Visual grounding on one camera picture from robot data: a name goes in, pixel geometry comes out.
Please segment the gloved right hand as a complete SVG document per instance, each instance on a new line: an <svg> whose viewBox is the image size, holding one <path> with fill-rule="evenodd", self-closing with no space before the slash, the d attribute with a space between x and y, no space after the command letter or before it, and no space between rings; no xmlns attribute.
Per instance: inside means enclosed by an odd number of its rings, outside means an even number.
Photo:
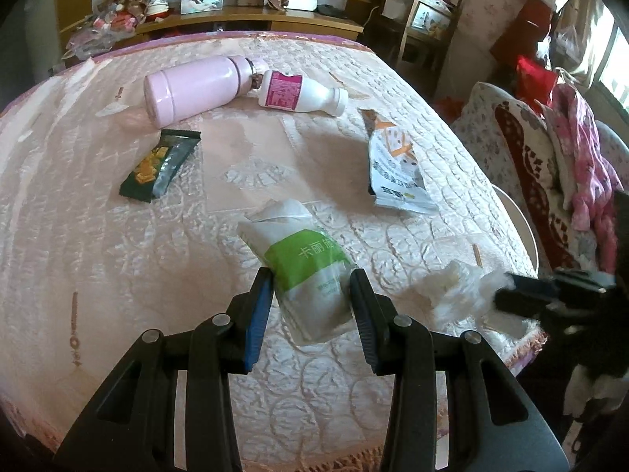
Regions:
<svg viewBox="0 0 629 472"><path fill-rule="evenodd" d="M595 380L587 375L587 368L578 364L572 370L564 394L563 415L578 419L590 401L602 402L602 412L612 412L621 404L628 393L628 373L622 377L602 375Z"/></svg>

